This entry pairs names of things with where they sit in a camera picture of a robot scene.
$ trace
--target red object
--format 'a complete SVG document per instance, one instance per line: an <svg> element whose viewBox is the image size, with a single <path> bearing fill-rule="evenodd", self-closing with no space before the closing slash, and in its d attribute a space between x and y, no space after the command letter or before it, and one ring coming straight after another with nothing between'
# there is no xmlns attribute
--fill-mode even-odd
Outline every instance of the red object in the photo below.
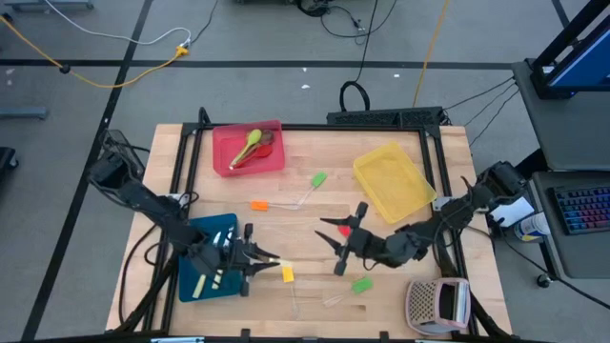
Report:
<svg viewBox="0 0 610 343"><path fill-rule="evenodd" d="M273 151L265 158L255 158L241 168L229 169L231 162L246 145L248 133L254 129L271 130L274 133ZM284 141L279 120L258 123L227 125L213 129L213 169L223 177L284 169Z"/></svg>
<svg viewBox="0 0 610 343"><path fill-rule="evenodd" d="M256 150L254 152L252 152L251 154L249 154L245 158L243 158L241 161L239 161L239 163L234 165L234 169L235 168L241 168L243 165L248 163L248 161L250 161L250 160L252 160L254 158L267 157L272 152L274 152L274 146L273 145L262 145L262 146L256 148Z"/></svg>
<svg viewBox="0 0 610 343"><path fill-rule="evenodd" d="M344 237L347 237L350 235L350 227L346 226L346 225L339 225L339 232L341 232L341 234L343 234Z"/></svg>

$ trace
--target pink basket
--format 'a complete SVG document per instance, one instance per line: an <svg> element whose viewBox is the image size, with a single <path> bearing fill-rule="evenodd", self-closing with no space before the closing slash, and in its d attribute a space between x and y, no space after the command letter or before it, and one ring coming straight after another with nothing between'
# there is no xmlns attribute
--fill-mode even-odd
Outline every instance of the pink basket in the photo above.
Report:
<svg viewBox="0 0 610 343"><path fill-rule="evenodd" d="M231 162L246 145L248 133L254 129L274 132L274 143L272 143L274 151L265 158L252 159L243 167L230 170ZM213 169L223 177L284 169L284 141L282 123L279 120L222 126L214 128L212 136Z"/></svg>

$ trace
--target keyboard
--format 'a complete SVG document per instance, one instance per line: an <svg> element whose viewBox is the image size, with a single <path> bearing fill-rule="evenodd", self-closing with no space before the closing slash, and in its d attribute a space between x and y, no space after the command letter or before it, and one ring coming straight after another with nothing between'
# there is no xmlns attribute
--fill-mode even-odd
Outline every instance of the keyboard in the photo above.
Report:
<svg viewBox="0 0 610 343"><path fill-rule="evenodd" d="M447 121L442 107L332 112L326 116L328 124L340 125L388 125L420 127L422 125L444 125Z"/></svg>
<svg viewBox="0 0 610 343"><path fill-rule="evenodd" d="M567 234L610 231L610 185L551 190Z"/></svg>

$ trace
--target green object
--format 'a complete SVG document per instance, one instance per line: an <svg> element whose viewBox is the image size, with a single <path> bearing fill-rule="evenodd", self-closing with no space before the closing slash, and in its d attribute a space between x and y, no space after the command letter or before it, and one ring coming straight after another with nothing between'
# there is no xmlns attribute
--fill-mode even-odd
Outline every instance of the green object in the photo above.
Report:
<svg viewBox="0 0 610 343"><path fill-rule="evenodd" d="M360 294L364 291L368 291L373 287L373 280L369 276L364 276L359 280L352 283L352 291L356 294Z"/></svg>
<svg viewBox="0 0 610 343"><path fill-rule="evenodd" d="M239 162L241 157L244 156L246 151L248 151L248 149L251 146L258 143L262 134L263 134L263 132L259 129L254 129L254 130L250 131L250 133L248 133L248 143L246 143L246 146L244 147L244 149L242 149L241 152L239 153L239 155L235 157L233 162L231 162L231 167L234 166L237 162Z"/></svg>
<svg viewBox="0 0 610 343"><path fill-rule="evenodd" d="M324 180L326 180L326 176L328 176L328 175L324 171L317 173L314 176L314 179L312 180L312 185L314 185L315 188L320 187L322 182L324 182Z"/></svg>

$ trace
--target yellow plastic tray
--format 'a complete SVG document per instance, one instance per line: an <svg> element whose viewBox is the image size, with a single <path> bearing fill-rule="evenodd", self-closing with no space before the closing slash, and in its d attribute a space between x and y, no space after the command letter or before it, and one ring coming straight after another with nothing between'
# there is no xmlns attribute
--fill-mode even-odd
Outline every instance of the yellow plastic tray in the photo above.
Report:
<svg viewBox="0 0 610 343"><path fill-rule="evenodd" d="M435 190L396 142L357 158L354 174L390 224L437 198Z"/></svg>

